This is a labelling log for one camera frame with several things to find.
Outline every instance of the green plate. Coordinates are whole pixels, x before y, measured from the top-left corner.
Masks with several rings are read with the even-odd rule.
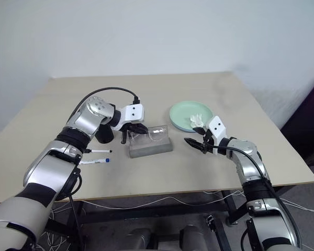
[[[202,114],[204,125],[213,117],[212,111],[204,104],[196,101],[182,101],[171,107],[170,119],[176,128],[185,132],[195,132],[190,126],[189,118],[191,115],[196,115],[197,113]]]

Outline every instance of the white wall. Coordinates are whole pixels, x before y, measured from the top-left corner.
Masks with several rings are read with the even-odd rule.
[[[314,0],[0,1],[0,132],[51,76],[225,70],[281,127],[314,85]]]

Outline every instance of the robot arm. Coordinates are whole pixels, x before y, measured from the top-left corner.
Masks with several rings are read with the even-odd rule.
[[[204,136],[203,144],[185,138],[192,147],[203,153],[222,154],[236,164],[236,170],[246,197],[248,236],[253,250],[300,250],[291,218],[273,195],[273,188],[261,156],[254,143],[227,138],[226,127],[218,116],[203,128],[194,130]]]
[[[53,203],[71,194],[80,176],[77,166],[92,138],[99,133],[98,140],[103,141],[102,126],[113,130],[139,128],[140,133],[147,133],[147,128],[138,124],[143,116],[141,104],[116,110],[96,96],[84,102],[29,166],[23,190],[0,204],[0,251],[33,249]]]

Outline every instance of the wooden tabletop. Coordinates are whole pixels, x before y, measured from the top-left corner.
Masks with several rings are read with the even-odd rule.
[[[201,141],[202,137],[172,126],[169,110],[183,100],[207,105],[222,119],[227,136],[254,142],[274,186],[314,182],[314,174],[302,158],[230,72],[57,78],[49,80],[0,134],[0,202],[22,189],[27,167],[61,131],[82,97],[107,86],[135,92],[144,105],[144,124],[166,124],[174,150],[130,159],[128,143],[120,144],[120,132],[115,132],[114,140],[106,145],[94,139],[89,148],[113,152],[85,154],[84,159],[110,157],[111,162],[81,166],[83,184],[75,199],[240,188],[232,161],[195,150],[183,138]],[[132,96],[121,91],[108,90],[97,95],[117,107],[132,102]]]

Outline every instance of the black cable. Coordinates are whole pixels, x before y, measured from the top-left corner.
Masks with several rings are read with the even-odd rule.
[[[91,95],[95,94],[95,93],[98,93],[98,92],[102,92],[103,90],[123,90],[124,92],[128,92],[130,94],[132,94],[134,96],[134,102],[133,104],[139,104],[139,99],[138,99],[138,96],[133,93],[132,91],[130,90],[127,90],[127,89],[124,89],[124,88],[121,88],[121,87],[105,87],[105,88],[101,88],[101,89],[98,89],[98,90],[95,90],[89,94],[87,94],[79,103],[78,105],[74,108],[73,112],[71,113],[71,115],[69,116],[69,119],[71,119],[71,117],[79,110],[80,106],[83,104],[83,102],[85,102],[86,99],[88,99]]]
[[[267,187],[267,189],[270,191],[270,193],[274,196],[274,198],[278,201],[278,203],[282,206],[282,208],[284,209],[284,211],[287,214],[287,217],[289,218],[289,220],[291,221],[291,224],[293,226],[293,229],[295,231],[295,235],[297,237],[297,246],[302,249],[302,242],[301,242],[301,236],[300,236],[300,232],[298,229],[297,224],[295,223],[291,213],[288,211],[287,207],[285,206],[285,204],[281,201],[281,199],[279,198],[279,196],[276,194],[275,190],[273,189],[273,187],[268,183],[268,179],[264,176],[264,174],[262,173],[262,170],[260,169],[260,167],[258,166],[258,164],[256,163],[256,161],[246,152],[235,148],[235,147],[229,147],[229,146],[216,146],[216,145],[211,145],[209,144],[209,146],[211,146],[212,148],[217,148],[217,149],[224,149],[224,150],[232,150],[235,152],[239,152],[242,153],[245,157],[247,157],[252,164],[256,167],[257,171],[259,172],[259,174],[261,175],[262,179],[264,180],[264,184]]]
[[[79,224],[79,221],[78,221],[78,217],[77,217],[77,213],[75,211],[75,208],[74,208],[74,204],[73,204],[73,199],[72,199],[72,196],[70,195],[69,196],[69,199],[70,199],[70,203],[71,203],[71,207],[72,207],[72,211],[73,211],[73,215],[74,215],[74,219],[75,219],[75,224],[77,225],[77,230],[78,230],[78,236],[79,236],[79,246],[80,246],[80,251],[84,251],[84,247],[83,247],[83,235],[82,235],[82,230],[80,228],[80,224]]]
[[[78,179],[79,179],[79,184],[78,184],[77,188],[72,193],[70,193],[70,196],[73,196],[76,192],[78,192],[78,190],[82,186],[83,179],[82,179],[82,176],[80,174],[78,174]]]
[[[242,234],[242,237],[241,237],[241,250],[244,251],[244,238],[246,236],[246,234],[248,233],[248,229],[246,229],[243,234]]]

